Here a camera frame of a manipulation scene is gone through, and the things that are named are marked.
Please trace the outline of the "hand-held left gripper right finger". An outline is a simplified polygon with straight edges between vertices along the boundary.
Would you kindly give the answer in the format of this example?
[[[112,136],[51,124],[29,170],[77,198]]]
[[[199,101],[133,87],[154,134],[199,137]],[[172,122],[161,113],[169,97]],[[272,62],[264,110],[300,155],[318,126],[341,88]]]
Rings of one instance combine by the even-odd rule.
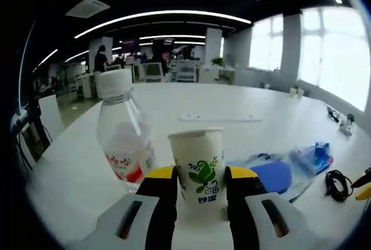
[[[224,180],[234,249],[315,249],[305,216],[251,169],[227,166]]]

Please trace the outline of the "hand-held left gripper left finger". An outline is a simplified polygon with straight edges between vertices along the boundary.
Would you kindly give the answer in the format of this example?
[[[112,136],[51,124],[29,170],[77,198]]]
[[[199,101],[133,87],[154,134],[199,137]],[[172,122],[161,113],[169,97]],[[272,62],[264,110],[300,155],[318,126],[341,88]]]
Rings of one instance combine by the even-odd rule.
[[[177,219],[177,170],[155,169],[137,192],[102,213],[93,232],[68,249],[171,249]]]

